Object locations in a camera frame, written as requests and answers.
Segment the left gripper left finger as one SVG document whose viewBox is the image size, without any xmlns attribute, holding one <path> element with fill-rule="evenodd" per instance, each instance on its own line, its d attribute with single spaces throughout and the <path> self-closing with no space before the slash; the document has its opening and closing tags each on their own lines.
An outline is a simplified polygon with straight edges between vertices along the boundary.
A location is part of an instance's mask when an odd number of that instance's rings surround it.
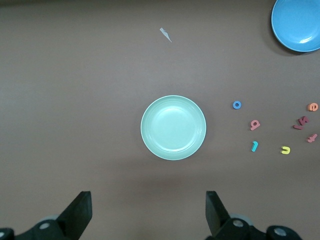
<svg viewBox="0 0 320 240">
<path fill-rule="evenodd" d="M 0 240 L 79 240 L 91 219 L 92 195 L 82 191 L 56 219 L 40 221 L 19 235 L 0 228 Z"/>
</svg>

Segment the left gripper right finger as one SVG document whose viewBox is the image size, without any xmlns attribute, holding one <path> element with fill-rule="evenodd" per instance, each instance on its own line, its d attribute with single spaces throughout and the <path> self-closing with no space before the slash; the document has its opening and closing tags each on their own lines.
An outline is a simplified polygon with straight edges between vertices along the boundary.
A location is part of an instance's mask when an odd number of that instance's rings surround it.
<svg viewBox="0 0 320 240">
<path fill-rule="evenodd" d="M 265 232 L 241 214 L 229 214 L 216 191 L 207 191 L 205 217 L 211 235 L 205 240 L 302 240 L 291 228 L 271 225 Z"/>
</svg>

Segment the pale green plate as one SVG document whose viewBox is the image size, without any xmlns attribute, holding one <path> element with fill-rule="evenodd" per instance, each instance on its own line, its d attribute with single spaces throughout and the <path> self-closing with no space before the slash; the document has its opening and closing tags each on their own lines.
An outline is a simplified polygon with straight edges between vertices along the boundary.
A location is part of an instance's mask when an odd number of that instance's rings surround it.
<svg viewBox="0 0 320 240">
<path fill-rule="evenodd" d="M 144 111 L 140 135 L 155 156 L 179 161 L 196 153 L 207 133 L 206 118 L 191 99 L 167 95 L 153 101 Z"/>
</svg>

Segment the brown table cover sheet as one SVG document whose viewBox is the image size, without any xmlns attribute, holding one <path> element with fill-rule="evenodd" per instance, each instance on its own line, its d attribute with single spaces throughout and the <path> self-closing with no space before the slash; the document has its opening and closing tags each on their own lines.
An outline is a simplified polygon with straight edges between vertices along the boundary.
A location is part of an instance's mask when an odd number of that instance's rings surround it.
<svg viewBox="0 0 320 240">
<path fill-rule="evenodd" d="M 277 41 L 274 3 L 1 1 L 0 228 L 22 233 L 90 191 L 81 240 L 204 240 L 216 191 L 261 231 L 320 240 L 320 110 L 307 110 L 320 104 L 320 50 Z M 179 161 L 140 134 L 167 95 L 193 100 L 207 123 L 201 148 Z"/>
</svg>

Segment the white paper sliver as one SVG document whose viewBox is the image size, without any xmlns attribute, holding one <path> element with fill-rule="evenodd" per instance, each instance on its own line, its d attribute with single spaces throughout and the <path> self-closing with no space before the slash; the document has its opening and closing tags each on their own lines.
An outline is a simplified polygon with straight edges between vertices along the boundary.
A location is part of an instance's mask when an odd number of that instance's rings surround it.
<svg viewBox="0 0 320 240">
<path fill-rule="evenodd" d="M 170 35 L 168 34 L 168 32 L 163 27 L 161 27 L 159 30 L 170 42 L 172 42 L 172 40 L 170 38 Z"/>
</svg>

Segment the blue plate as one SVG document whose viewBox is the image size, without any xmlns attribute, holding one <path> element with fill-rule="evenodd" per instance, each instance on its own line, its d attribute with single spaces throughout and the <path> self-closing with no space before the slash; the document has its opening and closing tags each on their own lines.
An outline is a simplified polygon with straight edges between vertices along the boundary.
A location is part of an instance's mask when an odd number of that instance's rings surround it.
<svg viewBox="0 0 320 240">
<path fill-rule="evenodd" d="M 277 40 L 292 51 L 320 50 L 320 0 L 276 0 L 271 28 Z"/>
</svg>

